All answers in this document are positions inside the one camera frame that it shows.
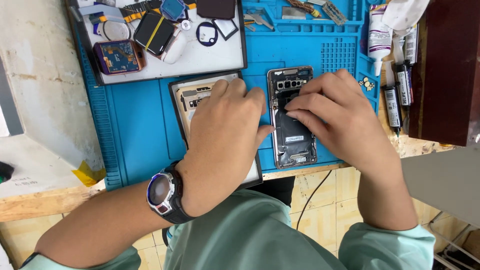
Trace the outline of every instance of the finger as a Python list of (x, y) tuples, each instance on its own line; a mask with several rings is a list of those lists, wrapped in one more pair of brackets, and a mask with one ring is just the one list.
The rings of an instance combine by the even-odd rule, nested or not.
[(325, 94), (329, 99), (340, 105), (348, 103), (348, 86), (335, 74), (327, 72), (318, 78), (309, 81), (300, 89), (299, 95), (310, 93)]
[(287, 103), (285, 109), (309, 110), (329, 124), (337, 123), (344, 114), (342, 106), (317, 93), (298, 96)]
[(362, 94), (363, 92), (361, 90), (361, 87), (357, 80), (350, 74), (346, 69), (342, 68), (334, 72), (335, 76), (339, 77), (342, 79), (345, 84), (349, 86), (349, 89), (354, 91), (355, 93)]
[(258, 105), (262, 106), (262, 114), (266, 112), (265, 93), (260, 87), (254, 87), (248, 91), (246, 98), (255, 100)]
[(255, 149), (260, 147), (260, 144), (267, 138), (267, 136), (272, 133), (275, 128), (271, 125), (262, 125), (258, 127), (257, 137), (255, 138)]
[(195, 112), (203, 110), (207, 106), (207, 102), (210, 100), (210, 97), (204, 97), (200, 102), (198, 102), (197, 109)]
[(247, 95), (247, 86), (242, 79), (234, 79), (228, 84), (225, 96), (243, 98)]
[(218, 80), (212, 87), (211, 98), (217, 99), (223, 96), (227, 90), (228, 81), (227, 80)]
[(304, 124), (308, 129), (317, 136), (320, 142), (323, 143), (328, 138), (328, 130), (322, 119), (308, 110), (292, 110), (287, 112), (291, 118), (295, 118)]

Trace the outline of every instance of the forearm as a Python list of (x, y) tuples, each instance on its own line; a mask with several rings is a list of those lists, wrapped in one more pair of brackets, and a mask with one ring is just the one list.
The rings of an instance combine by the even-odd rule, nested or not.
[(83, 203), (40, 238), (36, 252), (73, 268), (106, 263), (136, 240), (171, 223), (146, 201), (148, 181)]
[(365, 223), (392, 231), (412, 229), (417, 215), (403, 179), (401, 164), (360, 177), (358, 206)]

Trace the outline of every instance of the floor tile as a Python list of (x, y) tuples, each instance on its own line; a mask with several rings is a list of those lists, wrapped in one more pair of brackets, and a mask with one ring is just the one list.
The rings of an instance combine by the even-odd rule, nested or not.
[(336, 170), (336, 202), (357, 197), (360, 183), (360, 172), (353, 168)]
[(154, 231), (152, 234), (153, 234), (153, 240), (155, 242), (155, 245), (164, 245), (165, 244), (163, 242), (162, 230)]
[(138, 270), (161, 270), (160, 261), (156, 253), (155, 247), (149, 247), (138, 250), (138, 255), (142, 259), (142, 263)]
[(162, 268), (165, 265), (165, 254), (167, 253), (167, 246), (166, 245), (157, 245), (156, 246), (156, 253), (158, 254), (158, 260), (160, 261), (160, 265)]
[[(297, 227), (300, 213), (290, 214), (292, 227)], [(328, 251), (336, 248), (335, 204), (305, 210), (300, 220), (299, 231), (315, 240)]]
[(138, 239), (135, 243), (133, 243), (133, 247), (135, 247), (136, 249), (146, 249), (153, 246), (155, 246), (155, 242), (153, 241), (152, 233), (145, 235), (144, 237)]
[(413, 199), (413, 206), (415, 207), (415, 212), (417, 213), (417, 222), (418, 224), (422, 224), (423, 220), (423, 211), (425, 209), (425, 204), (415, 198)]
[(33, 253), (37, 241), (53, 225), (62, 219), (62, 214), (33, 219), (0, 222), (0, 234), (5, 250), (12, 256), (13, 266), (19, 268)]
[[(428, 204), (424, 204), (421, 224), (428, 224), (438, 213), (440, 213), (440, 210), (438, 210), (437, 208)], [(450, 217), (450, 214), (444, 212), (441, 215), (440, 219), (444, 219), (446, 217)]]
[[(292, 193), (291, 213), (301, 212), (308, 198), (316, 189), (318, 184), (327, 176), (326, 172), (317, 172), (313, 174), (298, 175), (295, 178), (295, 185)], [(335, 171), (325, 180), (320, 188), (315, 192), (306, 209), (329, 205), (336, 201), (336, 182)]]
[(340, 248), (342, 238), (350, 226), (357, 222), (363, 222), (363, 218), (356, 198), (336, 203), (336, 250)]
[[(436, 230), (438, 233), (441, 233), (448, 240), (453, 240), (467, 225), (468, 224), (466, 222), (463, 222), (455, 217), (449, 216), (441, 220), (437, 220), (433, 224), (433, 229)], [(427, 229), (433, 235), (435, 235), (435, 238), (436, 238), (435, 247), (434, 247), (435, 253), (441, 252), (448, 245), (447, 241), (438, 237), (437, 234), (433, 233), (430, 230), (430, 228), (428, 227), (428, 224), (425, 224), (422, 227)], [(456, 244), (461, 246), (461, 243), (465, 241), (467, 235), (468, 233), (466, 233)]]

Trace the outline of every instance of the smartwatch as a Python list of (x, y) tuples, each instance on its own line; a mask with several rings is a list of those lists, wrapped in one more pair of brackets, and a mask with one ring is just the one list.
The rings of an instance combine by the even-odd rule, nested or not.
[(177, 163), (172, 163), (152, 177), (148, 184), (147, 202), (150, 209), (166, 221), (182, 224), (195, 218), (187, 215), (181, 205), (183, 182), (175, 170)]

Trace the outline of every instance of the mint green shirt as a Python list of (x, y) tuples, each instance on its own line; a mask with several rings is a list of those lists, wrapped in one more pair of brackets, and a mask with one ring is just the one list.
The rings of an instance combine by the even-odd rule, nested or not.
[[(431, 269), (435, 237), (421, 226), (407, 231), (352, 225), (338, 259), (308, 236), (291, 228), (290, 208), (251, 190), (233, 193), (207, 214), (175, 225), (163, 269), (254, 270), (410, 270)], [(130, 247), (92, 269), (138, 269)], [(71, 270), (38, 255), (23, 270)]]

